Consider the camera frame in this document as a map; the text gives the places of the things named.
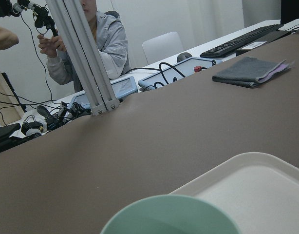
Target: white chair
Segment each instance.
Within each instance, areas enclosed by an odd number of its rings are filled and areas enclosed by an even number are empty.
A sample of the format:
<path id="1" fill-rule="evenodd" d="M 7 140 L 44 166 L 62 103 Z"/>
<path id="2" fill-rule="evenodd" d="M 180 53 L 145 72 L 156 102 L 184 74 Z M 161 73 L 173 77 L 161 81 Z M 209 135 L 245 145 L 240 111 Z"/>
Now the white chair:
<path id="1" fill-rule="evenodd" d="M 170 32 L 149 39 L 143 42 L 142 47 L 148 64 L 183 51 L 183 45 L 177 32 Z"/>

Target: towel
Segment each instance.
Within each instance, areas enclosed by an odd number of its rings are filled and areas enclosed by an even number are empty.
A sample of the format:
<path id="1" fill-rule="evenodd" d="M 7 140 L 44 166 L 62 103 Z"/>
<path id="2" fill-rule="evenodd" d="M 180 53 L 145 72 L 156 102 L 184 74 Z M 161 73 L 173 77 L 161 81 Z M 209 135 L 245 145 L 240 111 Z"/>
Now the towel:
<path id="1" fill-rule="evenodd" d="M 274 74 L 289 68 L 285 61 L 276 63 L 244 57 L 231 67 L 212 77 L 215 82 L 234 84 L 244 87 L 256 87 L 269 80 Z"/>

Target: white label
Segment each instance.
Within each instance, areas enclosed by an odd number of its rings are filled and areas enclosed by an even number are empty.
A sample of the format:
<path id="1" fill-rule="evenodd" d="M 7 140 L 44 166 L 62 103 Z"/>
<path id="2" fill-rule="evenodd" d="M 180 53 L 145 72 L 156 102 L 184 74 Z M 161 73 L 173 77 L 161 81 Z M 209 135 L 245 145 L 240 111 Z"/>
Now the white label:
<path id="1" fill-rule="evenodd" d="M 246 49 L 248 49 L 248 50 L 254 49 L 260 45 L 263 45 L 264 43 L 266 43 L 266 41 L 255 41 L 255 42 L 251 43 L 250 45 L 243 47 L 242 49 L 245 49 L 245 50 Z"/>

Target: white wall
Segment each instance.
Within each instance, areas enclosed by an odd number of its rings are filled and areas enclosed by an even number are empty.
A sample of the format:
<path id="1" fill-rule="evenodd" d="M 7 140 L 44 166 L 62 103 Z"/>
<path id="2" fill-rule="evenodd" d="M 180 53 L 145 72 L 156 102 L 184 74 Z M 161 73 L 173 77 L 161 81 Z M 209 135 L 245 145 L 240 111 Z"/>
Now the white wall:
<path id="1" fill-rule="evenodd" d="M 34 0 L 44 6 L 45 0 Z M 242 0 L 97 0 L 101 11 L 117 10 L 125 25 L 129 40 L 129 56 L 133 67 L 145 66 L 142 42 L 170 31 L 180 34 L 185 49 L 195 47 L 243 28 Z M 32 11 L 22 13 L 33 31 L 35 45 L 38 32 Z M 0 51 L 0 71 L 6 72 L 16 93 L 27 99 L 42 102 L 50 99 L 45 83 L 45 71 L 36 54 L 29 29 L 21 18 L 0 18 L 0 26 L 19 37 L 19 44 Z M 43 64 L 46 56 L 39 53 Z M 60 86 L 47 74 L 53 98 L 74 92 L 73 84 Z"/>
<path id="2" fill-rule="evenodd" d="M 264 20 L 280 20 L 281 0 L 243 0 L 245 27 Z"/>

